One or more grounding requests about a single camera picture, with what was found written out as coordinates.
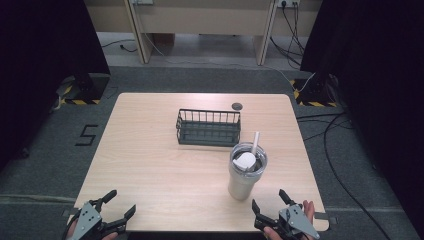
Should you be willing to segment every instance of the cup lid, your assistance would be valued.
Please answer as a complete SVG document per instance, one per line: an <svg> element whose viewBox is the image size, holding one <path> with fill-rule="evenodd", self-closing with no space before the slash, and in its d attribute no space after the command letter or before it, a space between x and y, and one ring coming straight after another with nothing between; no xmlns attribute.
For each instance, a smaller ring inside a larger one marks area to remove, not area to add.
<svg viewBox="0 0 424 240"><path fill-rule="evenodd" d="M256 163L256 157L250 152L245 152L237 159L233 159L233 163L242 171L252 171L252 167Z"/></svg>

